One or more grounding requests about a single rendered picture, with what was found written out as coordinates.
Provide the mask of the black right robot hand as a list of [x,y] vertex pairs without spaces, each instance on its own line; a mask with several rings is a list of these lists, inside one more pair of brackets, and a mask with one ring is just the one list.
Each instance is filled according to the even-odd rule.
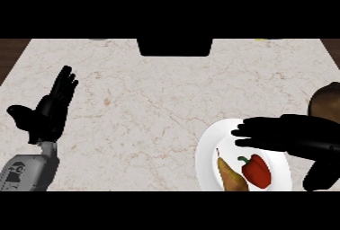
[[340,180],[340,124],[308,115],[253,117],[231,134],[235,145],[287,152],[314,161],[303,180],[306,191],[328,190]]

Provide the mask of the brown pear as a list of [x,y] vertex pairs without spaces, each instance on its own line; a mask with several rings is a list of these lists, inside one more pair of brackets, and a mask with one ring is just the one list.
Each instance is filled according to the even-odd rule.
[[217,170],[225,191],[248,191],[248,184],[243,176],[232,170],[222,157],[216,160]]

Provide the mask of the red bell pepper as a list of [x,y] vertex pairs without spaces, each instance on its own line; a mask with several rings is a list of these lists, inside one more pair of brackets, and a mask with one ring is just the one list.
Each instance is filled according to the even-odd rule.
[[250,158],[240,156],[238,160],[244,162],[243,176],[247,181],[257,188],[265,189],[271,184],[271,171],[263,158],[259,155],[251,155]]

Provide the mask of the dark brown pan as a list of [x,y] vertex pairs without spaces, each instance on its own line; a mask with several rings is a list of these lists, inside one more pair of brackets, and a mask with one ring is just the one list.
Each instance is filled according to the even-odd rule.
[[340,124],[340,83],[331,82],[312,95],[308,115]]

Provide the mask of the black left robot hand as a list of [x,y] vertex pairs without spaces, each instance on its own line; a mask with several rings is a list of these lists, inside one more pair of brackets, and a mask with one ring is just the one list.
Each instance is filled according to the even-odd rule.
[[59,140],[77,85],[73,68],[65,66],[59,71],[50,93],[42,98],[36,109],[22,105],[8,107],[6,112],[15,120],[16,127],[28,132],[31,145]]

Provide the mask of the black appliance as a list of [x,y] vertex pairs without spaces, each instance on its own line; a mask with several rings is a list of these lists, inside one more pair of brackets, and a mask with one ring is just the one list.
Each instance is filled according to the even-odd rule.
[[212,44],[212,39],[138,39],[145,57],[207,57]]

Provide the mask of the white round plate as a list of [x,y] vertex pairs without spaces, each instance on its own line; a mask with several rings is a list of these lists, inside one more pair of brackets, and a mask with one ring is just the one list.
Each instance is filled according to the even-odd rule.
[[240,161],[238,157],[250,159],[251,155],[257,154],[271,171],[271,184],[265,189],[260,189],[248,183],[250,191],[291,191],[291,170],[284,153],[251,147],[237,147],[238,137],[231,135],[231,131],[238,128],[240,124],[243,124],[241,119],[223,119],[203,133],[195,153],[195,172],[201,190],[223,191],[217,157],[222,157],[237,173],[243,173],[246,161]]

